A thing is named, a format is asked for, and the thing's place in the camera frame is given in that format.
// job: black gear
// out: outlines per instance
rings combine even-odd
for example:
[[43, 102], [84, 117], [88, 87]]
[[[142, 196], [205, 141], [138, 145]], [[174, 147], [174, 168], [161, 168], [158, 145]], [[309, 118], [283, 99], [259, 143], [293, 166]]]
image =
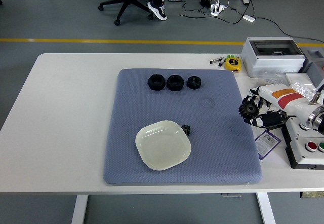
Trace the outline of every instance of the black gear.
[[190, 134], [190, 126], [185, 124], [182, 125], [181, 128], [183, 129], [184, 133], [188, 136]]
[[238, 108], [239, 114], [244, 119], [252, 119], [259, 115], [258, 107], [251, 101], [243, 100], [242, 105]]

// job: gray mat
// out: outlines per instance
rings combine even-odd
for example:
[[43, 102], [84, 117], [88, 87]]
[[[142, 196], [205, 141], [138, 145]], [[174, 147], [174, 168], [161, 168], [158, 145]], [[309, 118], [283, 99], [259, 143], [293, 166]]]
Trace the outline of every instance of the gray mat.
[[[201, 78], [201, 88], [152, 91], [152, 74]], [[104, 163], [109, 184], [245, 184], [262, 178], [250, 125], [238, 114], [241, 95], [232, 72], [225, 70], [125, 69], [117, 79]], [[154, 171], [142, 161], [135, 137], [162, 120], [191, 126], [191, 154], [183, 163]]]

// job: green button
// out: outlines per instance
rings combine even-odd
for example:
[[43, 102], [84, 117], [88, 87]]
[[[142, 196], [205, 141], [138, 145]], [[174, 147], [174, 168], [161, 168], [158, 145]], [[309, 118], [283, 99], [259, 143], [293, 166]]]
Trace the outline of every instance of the green button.
[[321, 151], [321, 152], [324, 152], [324, 142], [321, 142], [318, 144], [318, 149]]

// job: table leg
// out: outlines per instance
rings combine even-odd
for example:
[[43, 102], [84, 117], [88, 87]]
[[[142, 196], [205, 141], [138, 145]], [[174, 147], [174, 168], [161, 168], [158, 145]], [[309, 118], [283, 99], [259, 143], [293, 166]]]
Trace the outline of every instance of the table leg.
[[260, 211], [264, 224], [275, 224], [268, 193], [257, 193]]
[[78, 195], [75, 201], [72, 224], [83, 224], [87, 208], [88, 195]]

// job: barcode label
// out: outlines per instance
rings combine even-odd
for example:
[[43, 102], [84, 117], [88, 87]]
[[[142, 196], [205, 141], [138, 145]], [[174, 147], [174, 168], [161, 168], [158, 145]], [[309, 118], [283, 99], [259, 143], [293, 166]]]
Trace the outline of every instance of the barcode label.
[[258, 138], [255, 143], [259, 153], [259, 159], [263, 160], [279, 143], [281, 139], [265, 130]]

